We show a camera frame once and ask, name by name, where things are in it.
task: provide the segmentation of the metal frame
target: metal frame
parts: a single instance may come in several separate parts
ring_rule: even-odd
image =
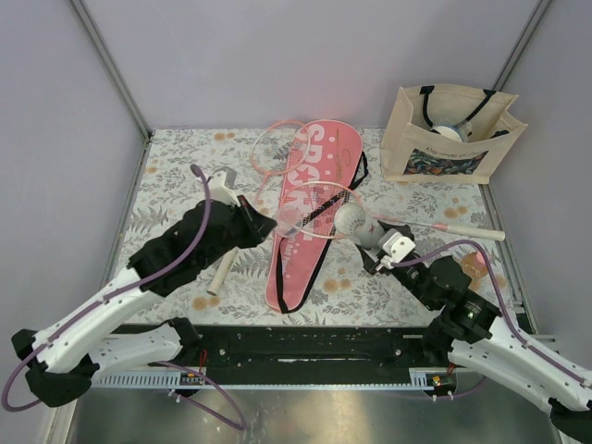
[[[107,75],[109,76],[111,81],[113,81],[114,87],[119,93],[119,96],[121,97],[123,103],[128,108],[129,114],[132,117],[135,126],[138,132],[143,137],[145,143],[144,150],[142,152],[142,155],[140,156],[138,166],[134,174],[134,180],[129,189],[126,205],[122,217],[119,221],[119,225],[117,227],[117,235],[113,247],[111,249],[109,261],[105,268],[103,283],[106,283],[108,278],[112,275],[113,270],[116,266],[117,255],[121,248],[121,240],[123,238],[123,234],[125,233],[125,228],[128,224],[130,211],[135,201],[138,187],[142,178],[143,167],[147,159],[149,143],[152,137],[152,130],[150,129],[148,123],[142,115],[140,108],[133,99],[133,96],[131,95],[126,82],[121,76],[121,73],[119,72],[119,69],[115,64],[113,57],[108,51],[105,45],[105,41],[101,35],[101,32],[97,28],[96,23],[94,22],[88,7],[85,5],[83,0],[68,0],[68,3],[70,4],[75,16],[80,22],[80,25],[86,32],[89,40],[92,43],[92,46],[97,52],[97,55],[101,59],[107,72]],[[520,61],[522,55],[524,54],[524,50],[533,39],[537,29],[540,27],[543,21],[543,18],[547,15],[551,5],[554,3],[555,0],[539,0],[538,4],[536,5],[533,11],[533,14],[527,21],[520,38],[518,39],[516,45],[512,49],[510,56],[508,57],[497,80],[495,81],[492,87],[493,90],[501,90],[504,88],[504,86],[508,82],[508,78],[511,76],[515,67]],[[493,192],[491,191],[488,185],[482,186],[481,190],[484,196],[486,209],[490,214],[491,222],[494,228],[501,229],[503,223],[500,219],[500,215],[495,205]],[[524,304],[526,314],[529,315],[530,323],[533,326],[535,333],[537,333],[537,326],[535,324],[535,320],[532,318],[532,315],[530,315],[532,314],[532,310],[528,302],[528,299],[525,295],[524,283],[518,271],[515,255],[513,253],[512,246],[509,242],[506,242],[506,244],[501,244],[500,253],[502,256],[502,263],[504,263],[504,266],[506,267],[507,276],[509,277],[512,288],[515,291],[514,296],[518,302],[522,302]],[[49,425],[49,429],[45,434],[46,443],[64,444],[66,442],[75,408],[76,402],[72,402],[69,405],[55,410],[55,413]]]

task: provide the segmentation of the beige canvas bag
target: beige canvas bag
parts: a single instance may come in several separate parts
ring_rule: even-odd
[[[526,124],[508,113],[517,95],[457,85],[399,88],[380,149],[385,180],[489,183]],[[470,121],[468,142],[433,131]]]

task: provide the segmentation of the table surface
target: table surface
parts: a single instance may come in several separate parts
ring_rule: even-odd
[[[410,218],[423,222],[449,222],[490,228],[478,185],[386,182],[380,172],[379,145],[382,129],[358,129],[368,158],[369,177],[358,189],[364,207],[375,215]],[[151,238],[160,236],[187,210],[203,199],[201,182],[189,165],[205,174],[220,167],[238,173],[235,187],[252,199],[262,177],[249,162],[249,153],[260,129],[161,129],[153,138],[136,201],[119,252],[117,269]],[[282,178],[271,178],[258,206],[272,216],[278,207]],[[456,235],[431,228],[413,227],[417,250],[429,253]],[[511,309],[511,294],[500,254],[492,240],[481,240],[495,270],[503,297]],[[461,261],[472,253],[457,247],[451,253]],[[390,326],[424,327],[438,314],[429,312],[394,277],[370,276],[349,240],[334,240],[306,304],[294,314],[272,311],[265,303],[265,285],[271,256],[271,239],[248,251],[240,251],[218,297],[205,292],[216,266],[197,280],[173,292],[163,302],[134,315],[131,323],[159,323],[175,316],[194,324],[257,326]],[[497,304],[489,276],[476,278],[472,288]]]

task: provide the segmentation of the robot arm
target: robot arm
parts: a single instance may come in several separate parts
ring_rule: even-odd
[[[509,326],[496,305],[469,290],[471,279],[451,256],[427,266],[413,253],[408,227],[378,222],[387,232],[378,245],[357,246],[366,271],[391,274],[426,308],[440,310],[423,336],[425,354],[444,355],[499,382],[566,435],[592,443],[592,372]]]
[[[106,339],[130,316],[196,279],[200,272],[235,247],[259,245],[276,226],[275,220],[257,213],[244,196],[230,189],[234,171],[217,170],[208,180],[211,213],[202,240],[179,265],[163,276],[107,300],[116,289],[163,270],[190,246],[204,218],[205,202],[185,213],[162,236],[148,240],[129,263],[104,288],[74,312],[41,330],[20,330],[12,337],[18,357],[49,343],[29,363],[26,374],[31,392],[50,407],[78,398],[105,375],[155,361],[194,362],[199,338],[186,318],[171,319],[146,333],[126,339]],[[56,331],[78,317],[71,327]]]

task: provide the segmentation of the racket handle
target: racket handle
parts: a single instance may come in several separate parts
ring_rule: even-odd
[[[446,231],[449,233],[461,234],[463,236],[489,239],[491,241],[498,242],[503,242],[506,239],[506,233],[504,231],[497,231],[495,229],[463,227],[460,225],[448,225]]]
[[[216,270],[216,274],[214,278],[210,282],[210,286],[205,291],[210,296],[217,296],[222,284],[224,284],[224,279],[226,275],[230,271],[232,264],[234,263],[235,257],[237,257],[237,253],[239,252],[239,248],[235,247],[230,250],[228,253],[224,255],[222,258],[222,262],[220,262],[220,266]]]

